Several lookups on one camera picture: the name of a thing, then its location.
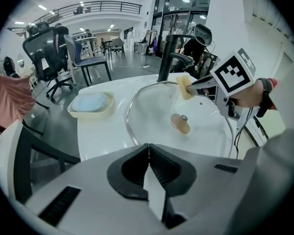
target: faucet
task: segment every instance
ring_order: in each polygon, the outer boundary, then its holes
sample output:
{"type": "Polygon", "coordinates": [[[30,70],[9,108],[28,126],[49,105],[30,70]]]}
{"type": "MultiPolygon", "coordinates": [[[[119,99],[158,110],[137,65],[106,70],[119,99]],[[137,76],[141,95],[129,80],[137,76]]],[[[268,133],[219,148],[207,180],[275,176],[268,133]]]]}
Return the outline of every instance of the faucet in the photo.
{"type": "Polygon", "coordinates": [[[167,81],[173,58],[176,58],[183,62],[185,67],[190,67],[194,65],[194,60],[191,57],[175,52],[178,40],[182,37],[193,38],[193,36],[191,35],[168,35],[166,37],[166,45],[162,56],[157,82],[167,81]]]}

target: floor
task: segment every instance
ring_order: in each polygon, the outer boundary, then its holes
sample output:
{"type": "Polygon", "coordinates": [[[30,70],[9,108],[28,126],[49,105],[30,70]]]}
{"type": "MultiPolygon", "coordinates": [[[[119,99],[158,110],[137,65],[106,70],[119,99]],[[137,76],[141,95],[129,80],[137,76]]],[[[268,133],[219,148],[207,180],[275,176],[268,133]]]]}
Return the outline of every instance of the floor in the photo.
{"type": "MultiPolygon", "coordinates": [[[[121,59],[121,56],[116,56],[113,53],[113,60],[109,60],[108,66],[113,80],[135,77],[141,75],[158,74],[161,64],[161,59],[154,56],[144,56],[134,52],[125,52],[126,58],[121,59]],[[143,65],[149,65],[147,68],[142,68],[143,65]]],[[[101,79],[97,79],[94,68],[90,67],[90,76],[92,85],[108,82],[108,76],[104,65],[97,66],[101,75],[101,79]]],[[[46,91],[53,85],[47,87],[46,82],[39,82],[34,90],[33,96],[36,100],[50,109],[46,110],[43,107],[35,104],[32,111],[25,116],[26,123],[44,132],[43,136],[38,136],[42,141],[52,147],[79,157],[78,141],[77,141],[77,119],[71,117],[68,113],[68,105],[78,95],[79,90],[86,88],[86,83],[83,78],[81,69],[74,70],[77,84],[70,91],[69,87],[61,87],[54,95],[55,103],[52,103],[46,98],[46,91]]],[[[59,76],[59,80],[63,80],[68,76],[59,76]]],[[[253,146],[252,141],[247,133],[243,131],[239,143],[239,159],[243,159],[246,151],[253,146]]],[[[47,158],[37,151],[32,151],[31,155],[31,178],[33,192],[42,187],[45,183],[57,177],[60,174],[59,166],[56,160],[47,158]]]]}

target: gray chair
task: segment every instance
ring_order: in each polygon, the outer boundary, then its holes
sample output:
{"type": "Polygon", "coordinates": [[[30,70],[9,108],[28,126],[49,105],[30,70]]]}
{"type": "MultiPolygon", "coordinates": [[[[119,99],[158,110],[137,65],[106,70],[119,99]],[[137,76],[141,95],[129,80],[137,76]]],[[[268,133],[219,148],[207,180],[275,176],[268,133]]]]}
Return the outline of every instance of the gray chair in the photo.
{"type": "Polygon", "coordinates": [[[70,54],[72,63],[76,67],[81,67],[87,87],[89,86],[89,84],[87,81],[87,77],[86,77],[84,68],[86,68],[90,83],[92,83],[92,81],[90,79],[88,67],[93,66],[93,65],[104,64],[106,67],[106,70],[107,70],[109,80],[112,81],[110,71],[108,68],[108,64],[107,64],[107,59],[104,56],[101,55],[101,56],[91,57],[91,58],[87,58],[87,59],[81,59],[80,56],[81,56],[81,52],[82,52],[82,44],[79,43],[78,41],[74,40],[69,35],[64,35],[64,41],[67,45],[68,52],[70,54]]]}
{"type": "Polygon", "coordinates": [[[121,51],[121,58],[125,58],[124,53],[124,42],[121,40],[121,38],[116,38],[110,43],[110,54],[112,59],[112,51],[115,51],[116,55],[118,55],[118,51],[121,51]]]}

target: black mesh office chair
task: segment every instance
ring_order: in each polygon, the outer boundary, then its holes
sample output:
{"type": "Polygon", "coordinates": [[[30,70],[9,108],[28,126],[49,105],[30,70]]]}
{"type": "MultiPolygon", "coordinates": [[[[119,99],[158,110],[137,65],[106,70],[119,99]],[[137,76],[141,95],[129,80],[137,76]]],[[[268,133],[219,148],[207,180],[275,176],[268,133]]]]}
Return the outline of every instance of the black mesh office chair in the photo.
{"type": "Polygon", "coordinates": [[[62,60],[61,56],[56,51],[55,36],[55,28],[50,27],[26,38],[23,42],[23,49],[35,66],[36,77],[46,82],[52,80],[56,82],[46,93],[46,97],[50,97],[52,102],[54,102],[54,93],[61,86],[69,86],[70,90],[73,89],[71,84],[65,83],[71,80],[71,77],[62,81],[58,80],[58,71],[62,70],[67,63],[66,60],[62,60]]]}

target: hand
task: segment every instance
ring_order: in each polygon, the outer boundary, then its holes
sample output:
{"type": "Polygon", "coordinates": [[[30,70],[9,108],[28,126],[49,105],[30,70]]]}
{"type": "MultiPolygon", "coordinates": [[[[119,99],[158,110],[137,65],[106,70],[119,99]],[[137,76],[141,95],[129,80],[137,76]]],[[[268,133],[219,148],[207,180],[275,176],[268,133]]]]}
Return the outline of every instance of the hand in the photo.
{"type": "Polygon", "coordinates": [[[252,86],[234,94],[231,98],[237,100],[236,105],[241,107],[257,107],[260,106],[260,103],[263,100],[264,85],[262,81],[256,80],[252,86]]]}

